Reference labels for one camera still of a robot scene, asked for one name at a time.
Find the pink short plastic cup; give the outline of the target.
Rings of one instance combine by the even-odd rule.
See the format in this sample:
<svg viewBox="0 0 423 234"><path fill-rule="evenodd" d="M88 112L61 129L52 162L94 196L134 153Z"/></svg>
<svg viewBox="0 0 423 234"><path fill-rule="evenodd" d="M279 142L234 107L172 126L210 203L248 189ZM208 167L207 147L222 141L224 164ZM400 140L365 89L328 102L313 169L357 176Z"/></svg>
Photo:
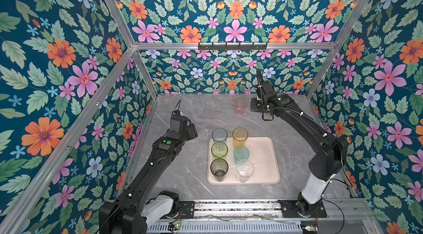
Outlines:
<svg viewBox="0 0 423 234"><path fill-rule="evenodd" d="M243 98L234 100L234 112L238 115L244 114L247 107L247 101Z"/></svg>

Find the blue tall plastic tumbler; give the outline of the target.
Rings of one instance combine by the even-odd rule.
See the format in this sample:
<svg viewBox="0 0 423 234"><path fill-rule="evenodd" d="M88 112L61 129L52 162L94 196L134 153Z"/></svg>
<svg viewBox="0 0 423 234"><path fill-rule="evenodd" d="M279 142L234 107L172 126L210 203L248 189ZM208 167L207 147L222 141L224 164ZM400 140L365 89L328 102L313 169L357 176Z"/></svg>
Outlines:
<svg viewBox="0 0 423 234"><path fill-rule="evenodd" d="M226 143L228 138L228 132L224 128L216 128L212 132L212 139L216 142Z"/></svg>

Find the yellow tall plastic tumbler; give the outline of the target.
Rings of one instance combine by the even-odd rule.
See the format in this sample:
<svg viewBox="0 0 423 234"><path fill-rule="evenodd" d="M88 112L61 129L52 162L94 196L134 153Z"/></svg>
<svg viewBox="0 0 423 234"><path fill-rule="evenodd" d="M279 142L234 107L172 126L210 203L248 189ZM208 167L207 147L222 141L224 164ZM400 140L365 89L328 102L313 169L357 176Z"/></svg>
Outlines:
<svg viewBox="0 0 423 234"><path fill-rule="evenodd" d="M248 137L249 137L249 133L245 128L241 128L241 127L235 128L232 131L232 143L234 148L244 146Z"/></svg>

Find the green tall plastic tumbler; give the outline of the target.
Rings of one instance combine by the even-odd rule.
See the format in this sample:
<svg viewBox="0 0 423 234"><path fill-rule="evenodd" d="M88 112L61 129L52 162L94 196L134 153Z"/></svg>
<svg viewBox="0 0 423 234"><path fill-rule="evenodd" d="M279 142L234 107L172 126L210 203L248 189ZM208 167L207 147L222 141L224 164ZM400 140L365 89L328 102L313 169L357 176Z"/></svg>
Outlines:
<svg viewBox="0 0 423 234"><path fill-rule="evenodd" d="M228 154L228 146L224 142L216 142L211 146L211 155L215 159L224 159Z"/></svg>

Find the grey smoked plastic tumbler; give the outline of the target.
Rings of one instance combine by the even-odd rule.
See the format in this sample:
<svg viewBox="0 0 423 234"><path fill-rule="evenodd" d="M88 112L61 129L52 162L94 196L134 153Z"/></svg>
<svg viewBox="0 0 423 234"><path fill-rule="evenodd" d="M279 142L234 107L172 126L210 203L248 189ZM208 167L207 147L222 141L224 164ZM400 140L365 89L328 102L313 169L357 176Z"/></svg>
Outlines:
<svg viewBox="0 0 423 234"><path fill-rule="evenodd" d="M211 174L217 181L223 181L228 173L229 165L225 159L215 159L210 164Z"/></svg>

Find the teal textured plastic cup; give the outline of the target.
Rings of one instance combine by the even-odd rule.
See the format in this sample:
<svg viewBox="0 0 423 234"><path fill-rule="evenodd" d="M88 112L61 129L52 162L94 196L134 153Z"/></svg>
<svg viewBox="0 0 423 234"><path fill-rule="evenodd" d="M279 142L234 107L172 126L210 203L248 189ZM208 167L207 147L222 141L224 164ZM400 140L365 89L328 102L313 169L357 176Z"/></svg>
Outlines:
<svg viewBox="0 0 423 234"><path fill-rule="evenodd" d="M234 149L234 162L237 164L241 160L248 160L250 152L244 146L238 146Z"/></svg>

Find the clear short plastic cup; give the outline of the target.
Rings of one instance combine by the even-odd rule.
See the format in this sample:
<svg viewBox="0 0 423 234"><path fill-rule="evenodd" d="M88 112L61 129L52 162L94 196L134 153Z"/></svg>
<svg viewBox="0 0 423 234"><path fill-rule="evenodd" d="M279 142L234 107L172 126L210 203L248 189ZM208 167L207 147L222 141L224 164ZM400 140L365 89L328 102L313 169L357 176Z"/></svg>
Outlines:
<svg viewBox="0 0 423 234"><path fill-rule="evenodd" d="M254 165L250 160L240 160L236 164L236 172L241 183L246 183L254 173Z"/></svg>

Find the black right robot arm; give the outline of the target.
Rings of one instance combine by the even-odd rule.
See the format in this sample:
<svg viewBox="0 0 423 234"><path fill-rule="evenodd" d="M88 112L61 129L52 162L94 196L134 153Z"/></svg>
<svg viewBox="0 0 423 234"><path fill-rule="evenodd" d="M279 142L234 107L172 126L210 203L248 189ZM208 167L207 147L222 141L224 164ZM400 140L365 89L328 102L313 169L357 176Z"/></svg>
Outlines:
<svg viewBox="0 0 423 234"><path fill-rule="evenodd" d="M329 182L347 161L349 143L343 136L336 137L317 124L287 94L278 94L272 84L264 79L255 86L257 97L251 99L251 111L269 113L287 122L301 135L314 151L309 161L310 176L296 202L298 213L308 217L318 209Z"/></svg>

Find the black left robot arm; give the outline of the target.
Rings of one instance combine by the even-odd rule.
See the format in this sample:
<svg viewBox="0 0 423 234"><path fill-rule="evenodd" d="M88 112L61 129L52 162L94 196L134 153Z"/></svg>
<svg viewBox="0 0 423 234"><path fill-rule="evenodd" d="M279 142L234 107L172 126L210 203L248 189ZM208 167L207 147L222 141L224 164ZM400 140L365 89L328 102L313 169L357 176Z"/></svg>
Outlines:
<svg viewBox="0 0 423 234"><path fill-rule="evenodd" d="M148 196L164 171L181 152L185 142L198 137L195 125L180 110L172 111L170 127L158 138L150 156L131 184L99 211L100 234L145 234L150 225L178 207L178 194L161 192L152 202Z"/></svg>

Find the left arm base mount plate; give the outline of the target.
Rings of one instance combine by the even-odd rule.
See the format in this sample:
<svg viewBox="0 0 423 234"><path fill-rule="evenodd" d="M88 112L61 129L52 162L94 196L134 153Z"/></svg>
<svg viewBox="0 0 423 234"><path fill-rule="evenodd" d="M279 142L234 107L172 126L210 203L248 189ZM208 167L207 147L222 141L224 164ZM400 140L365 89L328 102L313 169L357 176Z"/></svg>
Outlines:
<svg viewBox="0 0 423 234"><path fill-rule="evenodd" d="M163 219L192 219L194 218L196 203L194 201L179 201L173 204L171 211Z"/></svg>

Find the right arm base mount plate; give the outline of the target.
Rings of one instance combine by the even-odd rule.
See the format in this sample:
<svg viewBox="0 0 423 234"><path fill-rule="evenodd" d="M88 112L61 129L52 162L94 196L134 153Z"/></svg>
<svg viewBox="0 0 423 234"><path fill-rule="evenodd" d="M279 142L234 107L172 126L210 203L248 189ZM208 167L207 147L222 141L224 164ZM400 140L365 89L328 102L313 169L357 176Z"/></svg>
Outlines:
<svg viewBox="0 0 423 234"><path fill-rule="evenodd" d="M305 200L278 200L284 218L327 218L323 202L309 204Z"/></svg>

